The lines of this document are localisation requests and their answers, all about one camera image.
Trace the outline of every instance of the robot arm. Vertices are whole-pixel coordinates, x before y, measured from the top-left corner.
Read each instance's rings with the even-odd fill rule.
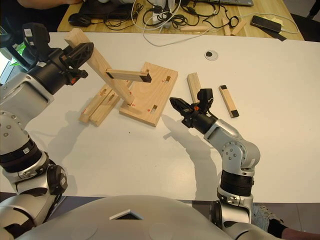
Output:
[[[204,134],[204,139],[221,155],[222,175],[217,188],[219,200],[211,204],[210,220],[227,233],[234,229],[231,227],[234,223],[247,223],[250,226],[253,203],[251,189],[255,166],[260,160],[259,149],[244,140],[234,127],[209,111],[213,102],[211,89],[201,89],[197,98],[199,103],[191,105],[181,98],[171,97],[170,102],[184,117],[182,123]],[[244,230],[237,234],[235,232],[232,230],[229,234],[234,239]]]
[[[38,149],[25,127],[60,88],[88,75],[78,68],[94,48],[91,42],[74,49],[50,48],[43,25],[28,23],[23,30],[34,64],[25,65],[28,72],[19,73],[0,88],[0,166],[17,194],[0,203],[0,229],[14,238],[42,224],[68,186],[63,168]]]

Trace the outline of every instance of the person's foot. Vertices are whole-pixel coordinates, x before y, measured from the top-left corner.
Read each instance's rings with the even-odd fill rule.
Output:
[[[268,227],[271,219],[275,219],[283,223],[274,213],[270,212],[268,208],[262,204],[254,203],[252,205],[252,218],[251,223],[268,232]]]

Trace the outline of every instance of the wooden block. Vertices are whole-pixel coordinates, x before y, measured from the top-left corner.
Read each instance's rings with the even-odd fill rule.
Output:
[[[86,108],[83,110],[79,117],[79,121],[83,123],[89,122],[90,116],[98,108],[98,106],[103,102],[107,95],[111,92],[112,88],[105,84],[100,91],[93,97]]]
[[[64,40],[72,47],[81,44],[89,43],[90,40],[80,28],[73,28],[64,38]],[[122,98],[127,104],[131,104],[134,96],[131,94],[124,82],[110,78],[106,74],[106,69],[111,69],[111,66],[101,53],[94,48],[91,58],[86,61],[88,65]]]
[[[146,62],[142,71],[149,70],[152,82],[134,82],[132,105],[123,103],[119,112],[123,115],[156,126],[175,85],[178,72]]]
[[[185,33],[185,32],[205,32],[209,30],[210,27],[208,26],[184,26],[180,28],[180,31]]]
[[[135,82],[151,83],[150,74],[147,71],[124,71],[107,69],[106,74],[112,79],[121,79]]]
[[[129,87],[131,83],[132,81],[127,81],[127,86]],[[120,97],[115,93],[115,91],[112,90],[90,116],[90,121],[99,127],[99,125],[103,122],[103,120],[105,120],[111,110],[119,102],[119,100]]]
[[[226,105],[226,108],[229,111],[230,117],[231,118],[235,118],[235,117],[239,117],[239,113],[238,110],[234,104],[234,101],[231,98],[231,95],[229,93],[229,90],[227,88],[226,85],[221,85],[219,87],[220,93],[222,95],[222,98],[224,100],[224,103]]]
[[[230,27],[229,27],[229,25],[226,25],[226,24],[228,24],[228,22],[229,22],[228,19],[226,19],[225,17],[222,18],[222,25],[225,25],[225,26],[223,27],[223,29],[224,29],[224,35],[226,35],[226,36],[231,36]]]
[[[201,89],[201,85],[200,85],[200,81],[199,81],[199,78],[198,78],[198,74],[196,72],[190,73],[186,77],[186,80],[187,80],[188,85],[189,85],[192,101],[194,103],[198,103],[199,100],[197,98],[197,94]]]
[[[247,22],[245,20],[241,20],[241,22],[239,22],[238,25],[232,30],[231,35],[237,35],[241,31],[241,29],[246,25],[246,23]]]

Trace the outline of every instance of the white table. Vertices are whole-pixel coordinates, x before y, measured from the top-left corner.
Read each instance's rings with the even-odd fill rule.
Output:
[[[155,47],[141,34],[86,34],[115,69],[138,71],[147,61],[178,71],[171,96],[189,103],[186,77],[198,72],[201,86],[213,89],[211,111],[260,149],[255,202],[320,202],[320,43],[206,35]],[[52,47],[67,46],[65,33],[50,36]],[[148,36],[157,43],[188,37]],[[218,60],[206,60],[206,50]],[[66,169],[66,195],[217,199],[221,158],[169,102],[157,127],[120,115],[120,103],[100,127],[81,124],[80,112],[104,84],[87,64],[83,69],[89,77],[63,87],[27,126],[38,147]],[[219,85],[229,88],[239,117],[230,118]],[[3,176],[0,191],[13,191]]]

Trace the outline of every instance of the computer mouse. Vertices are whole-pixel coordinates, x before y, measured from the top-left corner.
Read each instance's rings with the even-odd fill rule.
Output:
[[[68,21],[73,26],[88,27],[91,24],[91,17],[81,13],[74,13],[69,16]]]

